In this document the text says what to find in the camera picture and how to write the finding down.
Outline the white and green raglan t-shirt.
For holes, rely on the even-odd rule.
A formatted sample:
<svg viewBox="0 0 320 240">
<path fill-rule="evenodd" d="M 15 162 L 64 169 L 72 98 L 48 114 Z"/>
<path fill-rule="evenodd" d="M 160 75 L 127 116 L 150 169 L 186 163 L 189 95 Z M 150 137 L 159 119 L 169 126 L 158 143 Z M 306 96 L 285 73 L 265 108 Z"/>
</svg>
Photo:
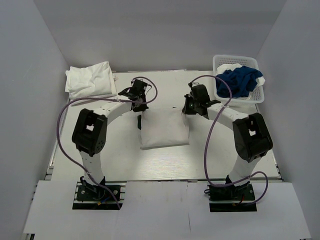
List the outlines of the white and green raglan t-shirt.
<svg viewBox="0 0 320 240">
<path fill-rule="evenodd" d="M 137 116 L 142 150 L 188 145 L 189 123 L 181 108 L 151 108 Z"/>
</svg>

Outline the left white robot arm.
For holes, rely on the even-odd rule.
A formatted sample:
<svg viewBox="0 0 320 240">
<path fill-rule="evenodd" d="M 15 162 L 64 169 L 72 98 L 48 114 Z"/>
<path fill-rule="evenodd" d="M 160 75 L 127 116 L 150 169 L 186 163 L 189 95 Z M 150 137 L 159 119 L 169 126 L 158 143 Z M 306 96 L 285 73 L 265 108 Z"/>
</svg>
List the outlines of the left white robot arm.
<svg viewBox="0 0 320 240">
<path fill-rule="evenodd" d="M 123 99 L 116 98 L 94 110 L 84 108 L 79 113 L 71 140 L 79 151 L 85 168 L 80 182 L 96 200 L 103 198 L 106 193 L 101 151 L 107 141 L 107 127 L 127 112 L 143 112 L 148 109 L 145 104 L 148 86 L 141 79 L 134 79 L 130 87 L 119 93 Z"/>
</svg>

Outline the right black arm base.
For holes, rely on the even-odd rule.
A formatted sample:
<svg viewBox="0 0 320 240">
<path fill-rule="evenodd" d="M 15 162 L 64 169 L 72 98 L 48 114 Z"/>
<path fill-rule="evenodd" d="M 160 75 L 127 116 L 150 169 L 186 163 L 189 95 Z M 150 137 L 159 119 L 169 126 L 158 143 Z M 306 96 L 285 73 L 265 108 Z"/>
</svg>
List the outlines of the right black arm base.
<svg viewBox="0 0 320 240">
<path fill-rule="evenodd" d="M 211 213 L 256 212 L 256 200 L 251 183 L 243 186 L 213 187 L 208 185 L 204 194 L 209 198 Z"/>
</svg>

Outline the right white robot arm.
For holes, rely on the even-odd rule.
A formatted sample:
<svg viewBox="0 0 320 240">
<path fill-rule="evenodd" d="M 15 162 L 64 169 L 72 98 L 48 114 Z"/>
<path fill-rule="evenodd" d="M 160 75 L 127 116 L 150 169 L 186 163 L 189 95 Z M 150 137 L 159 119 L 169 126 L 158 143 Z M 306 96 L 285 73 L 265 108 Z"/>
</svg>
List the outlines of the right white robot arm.
<svg viewBox="0 0 320 240">
<path fill-rule="evenodd" d="M 228 104 L 211 100 L 203 84 L 189 84 L 190 93 L 186 94 L 182 113 L 200 115 L 212 120 L 203 154 L 204 174 L 208 183 L 216 189 L 224 189 L 226 195 L 236 200 L 244 193 L 243 185 L 256 173 L 253 170 L 262 157 L 273 148 L 273 141 L 260 113 L 246 114 L 228 107 Z M 237 158 L 232 171 L 227 175 L 225 184 L 214 184 L 210 181 L 207 169 L 207 157 L 210 138 L 216 123 L 233 131 L 234 146 Z"/>
</svg>

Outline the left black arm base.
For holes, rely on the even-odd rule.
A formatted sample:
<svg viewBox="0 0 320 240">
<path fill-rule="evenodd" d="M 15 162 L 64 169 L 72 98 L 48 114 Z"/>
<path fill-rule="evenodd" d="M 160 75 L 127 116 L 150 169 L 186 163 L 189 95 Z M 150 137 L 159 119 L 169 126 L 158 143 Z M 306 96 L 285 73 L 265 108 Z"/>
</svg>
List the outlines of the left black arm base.
<svg viewBox="0 0 320 240">
<path fill-rule="evenodd" d="M 113 195 L 118 201 L 119 206 L 122 207 L 126 192 L 125 183 L 112 183 L 107 187 L 112 191 Z M 80 182 L 77 182 L 72 209 L 118 211 L 120 208 L 107 190 L 103 190 L 101 196 L 95 196 Z"/>
</svg>

